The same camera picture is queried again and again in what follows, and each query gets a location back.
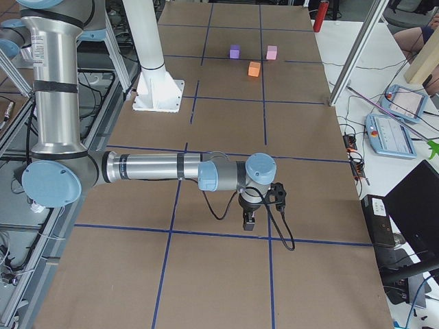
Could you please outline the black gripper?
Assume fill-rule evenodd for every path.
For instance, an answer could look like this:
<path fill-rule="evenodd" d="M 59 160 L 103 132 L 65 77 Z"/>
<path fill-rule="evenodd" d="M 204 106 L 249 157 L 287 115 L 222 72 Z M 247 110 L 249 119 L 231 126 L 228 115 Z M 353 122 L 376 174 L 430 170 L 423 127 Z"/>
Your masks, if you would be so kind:
<path fill-rule="evenodd" d="M 243 209 L 243 229 L 253 231 L 254 212 L 263 205 L 262 197 L 256 191 L 242 192 L 239 194 L 238 202 Z"/>

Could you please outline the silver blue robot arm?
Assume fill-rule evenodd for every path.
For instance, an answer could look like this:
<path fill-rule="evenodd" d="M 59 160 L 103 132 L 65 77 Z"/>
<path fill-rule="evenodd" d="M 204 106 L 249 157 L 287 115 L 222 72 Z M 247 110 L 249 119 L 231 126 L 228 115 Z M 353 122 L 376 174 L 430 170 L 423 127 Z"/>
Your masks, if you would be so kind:
<path fill-rule="evenodd" d="M 254 227 L 261 206 L 285 209 L 285 191 L 275 182 L 276 163 L 264 153 L 246 161 L 225 154 L 117 154 L 89 151 L 80 138 L 77 41 L 104 27 L 103 1 L 22 1 L 34 66 L 38 142 L 21 184 L 46 208 L 75 202 L 83 192 L 119 180 L 191 180 L 202 192 L 232 191 L 243 210 L 243 227 Z"/>

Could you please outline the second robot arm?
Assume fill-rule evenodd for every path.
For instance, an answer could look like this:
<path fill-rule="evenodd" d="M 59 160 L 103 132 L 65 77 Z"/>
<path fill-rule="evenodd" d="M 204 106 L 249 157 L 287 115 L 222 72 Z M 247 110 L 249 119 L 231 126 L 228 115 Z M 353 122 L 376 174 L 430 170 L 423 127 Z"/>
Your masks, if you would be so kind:
<path fill-rule="evenodd" d="M 1 22 L 1 50 L 13 59 L 27 44 L 28 30 L 21 19 L 9 19 Z"/>

